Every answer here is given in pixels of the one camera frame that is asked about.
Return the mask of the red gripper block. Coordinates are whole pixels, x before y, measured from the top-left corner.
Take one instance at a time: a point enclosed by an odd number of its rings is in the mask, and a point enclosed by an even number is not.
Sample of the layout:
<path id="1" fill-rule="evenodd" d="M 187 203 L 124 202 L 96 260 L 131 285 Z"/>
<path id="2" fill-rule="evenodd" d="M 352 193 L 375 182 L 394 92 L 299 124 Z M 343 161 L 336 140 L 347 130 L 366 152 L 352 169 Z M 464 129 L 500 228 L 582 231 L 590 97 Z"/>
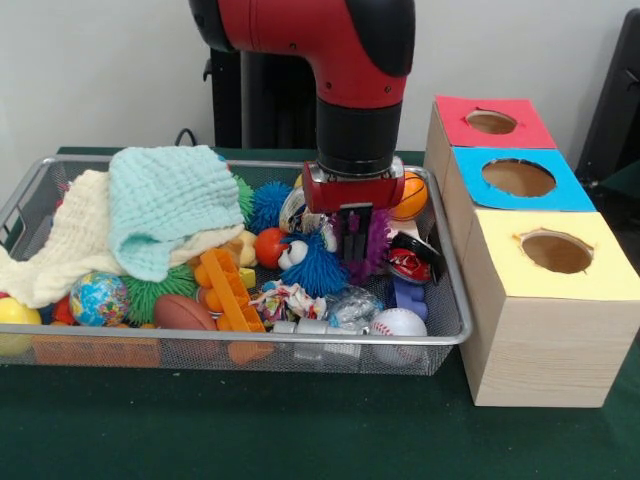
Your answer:
<path id="1" fill-rule="evenodd" d="M 354 253 L 354 239 L 350 227 L 353 211 L 348 207 L 358 207 L 355 259 L 362 261 L 367 256 L 373 209 L 388 209 L 399 203 L 404 192 L 405 175 L 404 171 L 400 170 L 381 177 L 330 180 L 322 169 L 304 169 L 302 180 L 305 202 L 312 213 L 332 214 L 340 211 L 343 261 L 352 261 Z"/>

